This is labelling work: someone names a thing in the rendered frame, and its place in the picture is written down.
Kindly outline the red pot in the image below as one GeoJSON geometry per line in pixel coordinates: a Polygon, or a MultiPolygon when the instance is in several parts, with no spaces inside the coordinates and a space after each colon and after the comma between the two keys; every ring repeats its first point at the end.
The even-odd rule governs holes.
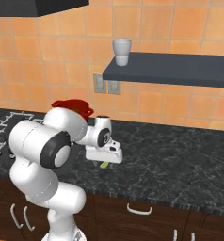
{"type": "Polygon", "coordinates": [[[64,107],[80,114],[86,121],[88,117],[94,113],[94,110],[89,107],[89,104],[80,99],[57,100],[52,103],[52,107],[64,107]]]}

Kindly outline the dark wood drawer front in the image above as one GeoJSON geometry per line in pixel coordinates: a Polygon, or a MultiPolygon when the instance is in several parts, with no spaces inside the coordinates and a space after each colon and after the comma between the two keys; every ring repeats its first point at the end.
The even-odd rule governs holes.
{"type": "Polygon", "coordinates": [[[177,241],[181,241],[188,211],[156,204],[110,198],[94,197],[98,241],[173,241],[177,230],[177,241]],[[152,213],[135,215],[127,211],[126,205],[136,210],[152,213]]]}

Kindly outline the white cup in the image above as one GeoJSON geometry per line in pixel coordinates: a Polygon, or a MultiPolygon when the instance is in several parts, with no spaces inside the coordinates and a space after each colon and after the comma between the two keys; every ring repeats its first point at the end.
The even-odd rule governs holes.
{"type": "Polygon", "coordinates": [[[116,64],[121,67],[126,66],[128,64],[132,42],[128,39],[115,39],[112,45],[116,64]]]}

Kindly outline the black hob with grates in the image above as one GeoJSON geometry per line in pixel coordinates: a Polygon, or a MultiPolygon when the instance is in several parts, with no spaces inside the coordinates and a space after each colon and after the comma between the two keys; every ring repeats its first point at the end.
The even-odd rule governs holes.
{"type": "Polygon", "coordinates": [[[12,159],[13,154],[8,146],[8,134],[14,123],[23,120],[42,123],[44,113],[23,110],[9,110],[0,117],[0,157],[12,159]]]}

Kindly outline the black range hood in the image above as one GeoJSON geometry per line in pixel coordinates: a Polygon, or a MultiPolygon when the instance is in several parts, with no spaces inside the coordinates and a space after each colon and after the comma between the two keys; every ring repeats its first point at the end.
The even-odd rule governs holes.
{"type": "Polygon", "coordinates": [[[89,5],[89,0],[0,0],[0,17],[40,17],[89,5]]]}

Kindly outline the dark wood cupboard door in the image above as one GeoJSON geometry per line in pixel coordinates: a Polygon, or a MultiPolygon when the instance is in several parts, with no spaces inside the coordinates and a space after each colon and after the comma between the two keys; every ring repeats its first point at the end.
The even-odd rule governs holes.
{"type": "Polygon", "coordinates": [[[23,241],[10,214],[10,206],[16,201],[12,186],[0,178],[0,239],[4,241],[23,241]]]}
{"type": "Polygon", "coordinates": [[[87,241],[98,241],[93,194],[87,193],[86,204],[78,214],[74,215],[74,220],[87,241]]]}
{"type": "Polygon", "coordinates": [[[190,211],[181,241],[224,241],[224,216],[190,211]]]}
{"type": "Polygon", "coordinates": [[[21,220],[24,224],[22,230],[24,232],[25,241],[41,241],[42,238],[49,232],[49,223],[47,220],[48,210],[43,207],[39,207],[26,198],[23,198],[19,204],[19,211],[21,213],[21,220]],[[35,226],[35,230],[30,232],[25,224],[23,210],[27,206],[27,216],[31,226],[35,226]]]}

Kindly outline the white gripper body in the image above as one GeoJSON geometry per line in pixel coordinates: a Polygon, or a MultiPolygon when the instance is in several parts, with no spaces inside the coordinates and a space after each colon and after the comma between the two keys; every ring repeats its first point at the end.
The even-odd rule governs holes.
{"type": "Polygon", "coordinates": [[[86,159],[120,164],[122,162],[122,150],[116,146],[103,146],[102,148],[87,146],[86,159]]]}

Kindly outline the dark floating shelf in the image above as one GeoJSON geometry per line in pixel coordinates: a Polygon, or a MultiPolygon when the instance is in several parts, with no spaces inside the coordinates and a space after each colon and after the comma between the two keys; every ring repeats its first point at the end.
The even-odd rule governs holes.
{"type": "Polygon", "coordinates": [[[224,88],[224,56],[132,52],[124,67],[112,59],[103,80],[224,88]]]}

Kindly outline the grey wall socket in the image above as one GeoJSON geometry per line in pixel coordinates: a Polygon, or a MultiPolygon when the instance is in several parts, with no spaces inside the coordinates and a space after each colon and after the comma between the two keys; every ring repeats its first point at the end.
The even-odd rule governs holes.
{"type": "Polygon", "coordinates": [[[100,73],[93,74],[93,87],[95,93],[106,93],[106,82],[100,73]]]}
{"type": "Polygon", "coordinates": [[[108,93],[120,95],[120,81],[109,80],[108,81],[108,93]]]}

